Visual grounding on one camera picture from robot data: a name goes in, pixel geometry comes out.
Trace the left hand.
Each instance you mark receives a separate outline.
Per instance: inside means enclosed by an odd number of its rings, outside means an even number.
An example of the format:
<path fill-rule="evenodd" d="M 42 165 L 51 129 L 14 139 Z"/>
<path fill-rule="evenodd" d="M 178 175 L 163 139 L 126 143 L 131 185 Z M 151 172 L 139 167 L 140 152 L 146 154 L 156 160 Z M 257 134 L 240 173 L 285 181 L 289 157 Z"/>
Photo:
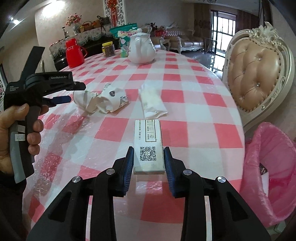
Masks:
<path fill-rule="evenodd" d="M 13 166 L 11 164 L 9 149 L 9 127 L 15 122 L 22 120 L 29 112 L 29 105 L 11 106 L 1 113 L 1 172 L 5 174 L 13 174 Z M 27 135 L 29 143 L 29 153 L 33 156 L 39 154 L 41 143 L 40 132 L 44 129 L 41 120 L 36 120 L 33 124 L 33 132 Z"/>

